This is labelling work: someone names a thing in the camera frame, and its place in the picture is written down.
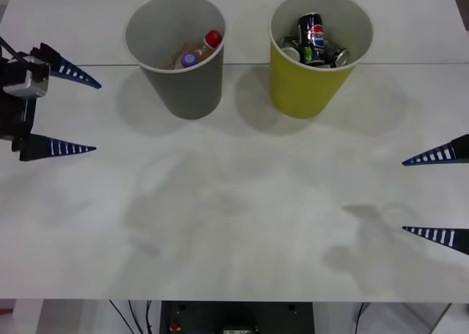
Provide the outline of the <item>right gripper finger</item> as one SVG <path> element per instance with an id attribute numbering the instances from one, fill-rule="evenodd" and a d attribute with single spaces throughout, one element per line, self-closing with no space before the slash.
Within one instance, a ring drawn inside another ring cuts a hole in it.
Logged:
<path id="1" fill-rule="evenodd" d="M 402 229 L 420 238 L 469 255 L 469 230 L 403 226 Z"/>
<path id="2" fill-rule="evenodd" d="M 469 135 L 465 134 L 447 144 L 422 152 L 402 162 L 403 166 L 468 163 Z"/>

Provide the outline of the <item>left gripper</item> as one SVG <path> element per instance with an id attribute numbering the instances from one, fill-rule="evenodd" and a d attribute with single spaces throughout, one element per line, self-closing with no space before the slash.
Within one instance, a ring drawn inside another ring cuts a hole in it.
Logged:
<path id="1" fill-rule="evenodd" d="M 95 89 L 102 85 L 80 67 L 69 62 L 51 46 L 41 43 L 30 55 L 50 67 L 50 76 L 84 84 Z M 29 70 L 19 62 L 8 63 L 1 58 L 1 140 L 11 142 L 11 150 L 19 152 L 19 160 L 28 162 L 50 157 L 64 157 L 93 152 L 97 148 L 63 141 L 47 136 L 29 134 L 34 121 L 34 110 L 28 109 L 28 100 L 4 90 L 6 86 L 27 85 Z"/>

